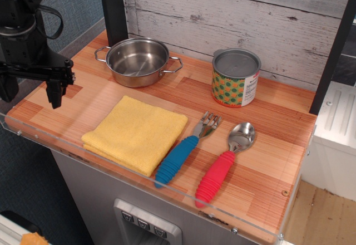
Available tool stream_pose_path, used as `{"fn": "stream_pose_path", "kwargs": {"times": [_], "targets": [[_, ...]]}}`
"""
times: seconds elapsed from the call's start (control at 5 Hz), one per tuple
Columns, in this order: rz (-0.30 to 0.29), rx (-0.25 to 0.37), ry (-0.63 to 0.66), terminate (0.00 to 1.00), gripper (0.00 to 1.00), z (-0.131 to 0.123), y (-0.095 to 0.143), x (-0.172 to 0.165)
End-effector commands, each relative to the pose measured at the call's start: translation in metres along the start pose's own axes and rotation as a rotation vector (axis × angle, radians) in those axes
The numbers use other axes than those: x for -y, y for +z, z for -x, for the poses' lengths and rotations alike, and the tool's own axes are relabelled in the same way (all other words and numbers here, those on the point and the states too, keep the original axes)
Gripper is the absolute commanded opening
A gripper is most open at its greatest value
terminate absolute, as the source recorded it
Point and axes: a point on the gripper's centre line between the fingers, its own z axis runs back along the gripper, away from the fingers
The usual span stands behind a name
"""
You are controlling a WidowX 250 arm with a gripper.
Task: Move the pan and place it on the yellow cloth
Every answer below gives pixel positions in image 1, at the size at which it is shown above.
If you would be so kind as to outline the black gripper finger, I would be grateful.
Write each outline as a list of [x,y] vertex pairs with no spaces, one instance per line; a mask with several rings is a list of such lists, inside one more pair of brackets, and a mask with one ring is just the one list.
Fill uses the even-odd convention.
[[46,82],[46,93],[53,109],[59,108],[62,104],[62,96],[66,94],[67,82],[50,79]]
[[18,81],[15,77],[1,75],[1,99],[11,102],[19,92]]

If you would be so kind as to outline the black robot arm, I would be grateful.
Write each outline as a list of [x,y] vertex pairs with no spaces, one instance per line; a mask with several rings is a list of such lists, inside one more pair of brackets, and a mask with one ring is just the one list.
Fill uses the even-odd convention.
[[75,81],[73,61],[54,51],[48,40],[57,39],[63,30],[46,34],[42,14],[61,18],[61,14],[42,5],[42,0],[1,0],[1,99],[14,100],[19,92],[18,79],[44,81],[54,109],[62,104],[68,85]]

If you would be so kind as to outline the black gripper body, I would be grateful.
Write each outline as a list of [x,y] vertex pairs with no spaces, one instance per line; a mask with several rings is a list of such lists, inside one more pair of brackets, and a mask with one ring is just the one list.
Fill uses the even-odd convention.
[[73,61],[54,51],[36,22],[23,27],[1,27],[1,64],[10,75],[35,80],[58,80],[72,85]]

